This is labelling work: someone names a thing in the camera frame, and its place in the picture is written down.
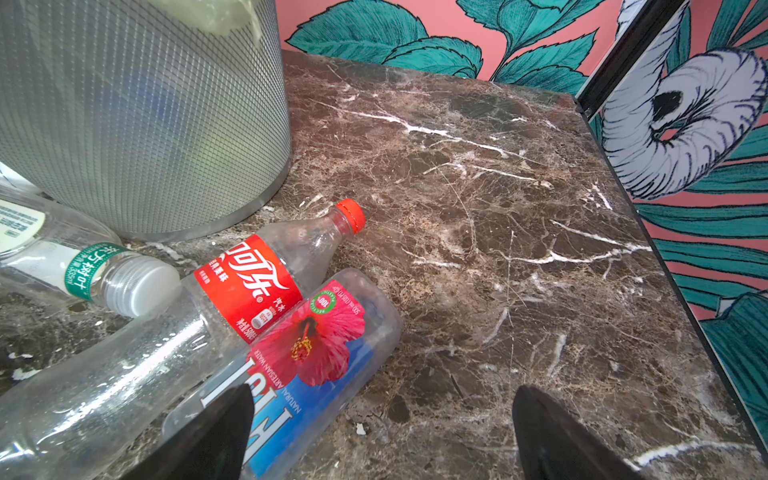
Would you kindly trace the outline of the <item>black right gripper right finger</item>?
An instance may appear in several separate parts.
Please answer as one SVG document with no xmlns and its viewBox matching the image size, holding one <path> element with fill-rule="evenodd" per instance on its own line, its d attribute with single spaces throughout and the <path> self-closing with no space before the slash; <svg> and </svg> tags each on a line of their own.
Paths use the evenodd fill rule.
<svg viewBox="0 0 768 480">
<path fill-rule="evenodd" d="M 512 419 L 527 479 L 639 479 L 619 456 L 553 397 L 529 385 L 515 394 Z"/>
</svg>

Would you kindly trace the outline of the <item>pink blue Fiji bottle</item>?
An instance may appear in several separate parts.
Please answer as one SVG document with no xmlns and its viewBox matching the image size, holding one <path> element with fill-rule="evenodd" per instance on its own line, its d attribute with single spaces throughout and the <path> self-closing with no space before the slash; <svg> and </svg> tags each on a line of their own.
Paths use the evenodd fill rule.
<svg viewBox="0 0 768 480">
<path fill-rule="evenodd" d="M 281 479 L 393 353 L 403 319 L 360 270 L 344 269 L 244 353 L 219 367 L 166 417 L 165 441 L 231 387 L 249 387 L 254 412 L 241 476 Z"/>
</svg>

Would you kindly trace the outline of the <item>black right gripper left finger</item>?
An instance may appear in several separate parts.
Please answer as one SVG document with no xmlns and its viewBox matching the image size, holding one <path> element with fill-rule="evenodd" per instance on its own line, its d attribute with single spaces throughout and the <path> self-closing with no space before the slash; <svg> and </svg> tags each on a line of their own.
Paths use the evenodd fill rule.
<svg viewBox="0 0 768 480">
<path fill-rule="evenodd" d="M 250 388 L 230 388 L 122 479 L 237 479 L 253 414 Z"/>
</svg>

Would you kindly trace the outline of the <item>red cola label bottle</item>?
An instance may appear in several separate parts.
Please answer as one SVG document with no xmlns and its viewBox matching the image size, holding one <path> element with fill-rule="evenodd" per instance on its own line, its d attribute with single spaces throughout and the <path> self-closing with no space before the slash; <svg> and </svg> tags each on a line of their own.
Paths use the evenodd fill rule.
<svg viewBox="0 0 768 480">
<path fill-rule="evenodd" d="M 13 387 L 1 399 L 5 479 L 92 479 L 178 397 L 244 353 L 326 277 L 365 226 L 346 199 L 268 224 L 182 280 L 156 313 Z"/>
</svg>

